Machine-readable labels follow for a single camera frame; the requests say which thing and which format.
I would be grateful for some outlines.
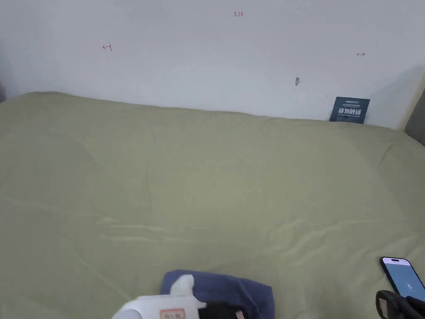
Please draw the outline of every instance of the sage green blanket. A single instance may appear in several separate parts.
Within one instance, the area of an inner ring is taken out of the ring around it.
[[[270,285],[277,318],[378,318],[380,256],[425,279],[424,208],[399,131],[25,94],[0,104],[0,318],[108,319],[177,268]]]

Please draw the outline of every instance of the blue cloth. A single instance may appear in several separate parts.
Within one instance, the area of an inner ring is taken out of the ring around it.
[[[174,270],[162,280],[161,295],[170,293],[171,285],[181,276],[195,279],[193,295],[202,302],[221,301],[244,307],[249,319],[274,319],[275,300],[272,287],[244,278],[199,271]]]

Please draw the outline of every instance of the red handwritten mark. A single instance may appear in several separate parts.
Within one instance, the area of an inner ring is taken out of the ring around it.
[[[108,46],[103,46],[103,48],[106,50],[106,48],[110,48],[110,50],[112,51],[112,47],[111,47],[111,43],[109,42]]]

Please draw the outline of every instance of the black object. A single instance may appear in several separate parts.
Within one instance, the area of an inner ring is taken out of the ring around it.
[[[403,260],[407,260],[407,259],[404,259],[404,258],[393,258],[393,257],[381,257],[381,258],[379,259],[379,262],[380,262],[380,264],[381,264],[381,266],[382,266],[382,269],[383,269],[383,270],[384,270],[384,272],[385,272],[385,275],[387,276],[387,278],[388,278],[388,280],[389,280],[389,282],[390,282],[390,284],[391,284],[391,287],[394,289],[394,291],[395,291],[396,293],[400,293],[400,292],[399,292],[399,290],[397,289],[396,284],[394,283],[394,280],[391,278],[391,275],[390,275],[390,273],[388,272],[387,266],[385,266],[384,258],[390,258],[390,259],[391,259],[391,260],[393,260],[393,261],[398,261],[398,259],[403,259]],[[424,284],[422,283],[422,280],[419,278],[419,276],[418,276],[418,274],[417,274],[417,272],[416,272],[415,268],[413,268],[412,263],[411,263],[411,262],[409,262],[409,264],[410,264],[410,267],[411,267],[411,268],[413,269],[413,271],[415,272],[416,277],[418,277],[419,282],[420,282],[420,283],[422,284],[422,286],[425,288],[425,286],[424,286]]]
[[[355,97],[337,97],[332,109],[331,122],[352,122],[363,124],[370,99]]]
[[[244,319],[249,319],[243,307],[232,306],[227,302],[209,302],[207,307],[198,309],[199,319],[239,319],[236,313],[241,311]]]
[[[425,319],[425,302],[392,291],[376,293],[376,310],[382,319]]]

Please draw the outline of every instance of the label sticker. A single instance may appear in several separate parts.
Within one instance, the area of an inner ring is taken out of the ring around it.
[[[186,313],[183,308],[164,309],[159,312],[161,319],[186,319]]]
[[[238,319],[245,319],[244,314],[240,310],[236,312],[236,317]]]
[[[387,301],[379,298],[379,304],[381,305],[382,315],[388,319]]]

